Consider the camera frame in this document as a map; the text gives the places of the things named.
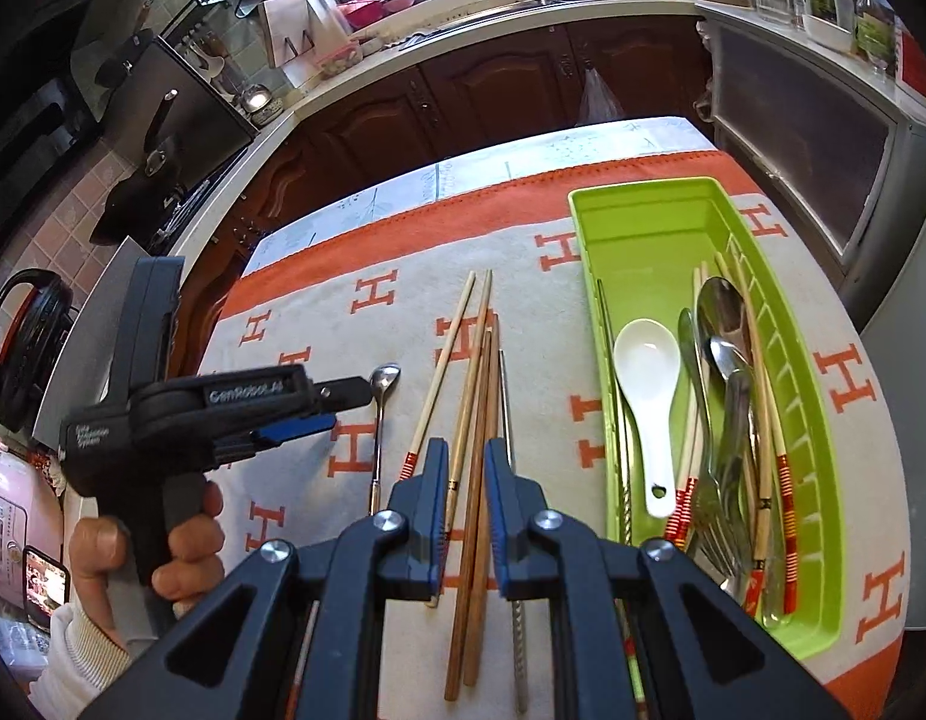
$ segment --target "pink rice cooker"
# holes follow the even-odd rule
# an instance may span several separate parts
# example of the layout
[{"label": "pink rice cooker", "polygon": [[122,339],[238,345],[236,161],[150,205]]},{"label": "pink rice cooker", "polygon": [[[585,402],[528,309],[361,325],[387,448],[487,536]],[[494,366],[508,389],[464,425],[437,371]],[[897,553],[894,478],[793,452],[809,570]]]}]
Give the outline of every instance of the pink rice cooker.
[{"label": "pink rice cooker", "polygon": [[33,466],[0,449],[0,596],[23,608],[23,548],[60,560],[63,511]]}]

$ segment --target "human hand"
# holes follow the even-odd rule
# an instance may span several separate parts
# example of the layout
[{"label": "human hand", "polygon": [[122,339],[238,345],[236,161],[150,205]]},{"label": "human hand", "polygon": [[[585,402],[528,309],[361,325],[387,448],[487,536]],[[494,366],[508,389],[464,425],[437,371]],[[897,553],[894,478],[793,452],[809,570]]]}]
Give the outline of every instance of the human hand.
[{"label": "human hand", "polygon": [[[188,519],[169,533],[173,560],[153,572],[153,589],[180,616],[193,608],[205,593],[223,579],[223,563],[217,553],[223,548],[223,530],[214,519],[223,511],[223,495],[215,483],[203,493],[203,513]],[[126,536],[111,517],[84,517],[76,523],[70,539],[71,581],[87,617],[124,648],[113,621],[107,598],[107,572],[126,560]]]}]

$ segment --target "white bowl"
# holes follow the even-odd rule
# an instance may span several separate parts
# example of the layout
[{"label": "white bowl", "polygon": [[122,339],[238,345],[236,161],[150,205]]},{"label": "white bowl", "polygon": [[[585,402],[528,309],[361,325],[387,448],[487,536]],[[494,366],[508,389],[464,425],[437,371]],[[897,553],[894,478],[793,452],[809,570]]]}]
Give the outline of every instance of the white bowl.
[{"label": "white bowl", "polygon": [[804,13],[802,14],[802,28],[807,30],[810,40],[816,41],[821,46],[841,53],[849,53],[853,50],[853,33],[842,26],[836,26],[825,19]]}]

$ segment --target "cutlery tray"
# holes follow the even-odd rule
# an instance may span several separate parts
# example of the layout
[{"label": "cutlery tray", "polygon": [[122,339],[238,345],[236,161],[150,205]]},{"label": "cutlery tray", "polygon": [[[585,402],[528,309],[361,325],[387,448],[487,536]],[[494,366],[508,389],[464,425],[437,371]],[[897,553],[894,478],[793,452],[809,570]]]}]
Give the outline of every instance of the cutlery tray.
[{"label": "cutlery tray", "polygon": [[[632,319],[650,317],[677,336],[680,311],[692,304],[692,271],[706,261],[719,275],[715,252],[733,268],[730,243],[745,257],[764,357],[780,408],[793,480],[799,548],[798,603],[772,634],[793,656],[805,659],[836,642],[843,605],[842,517],[834,450],[823,401],[793,314],[776,276],[732,201],[712,178],[674,178],[570,193],[596,343],[603,413],[612,413],[613,350],[604,343],[596,280],[601,279],[611,338]],[[722,383],[709,382],[714,446],[722,432]],[[690,381],[685,370],[671,410],[673,467],[679,472]],[[647,514],[639,440],[632,415],[629,452],[633,543],[661,536],[666,520]],[[620,457],[612,420],[604,419],[607,538],[623,540]]]}]

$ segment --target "plastic bag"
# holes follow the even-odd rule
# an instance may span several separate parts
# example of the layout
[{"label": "plastic bag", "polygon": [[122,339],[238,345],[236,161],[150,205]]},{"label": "plastic bag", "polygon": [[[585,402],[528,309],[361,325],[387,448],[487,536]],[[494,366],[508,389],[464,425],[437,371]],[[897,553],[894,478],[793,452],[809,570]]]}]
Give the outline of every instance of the plastic bag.
[{"label": "plastic bag", "polygon": [[580,103],[580,118],[577,127],[586,127],[587,124],[605,124],[605,122],[619,122],[625,119],[623,105],[617,100],[606,81],[594,68],[586,71],[586,81],[583,85],[583,101]]}]

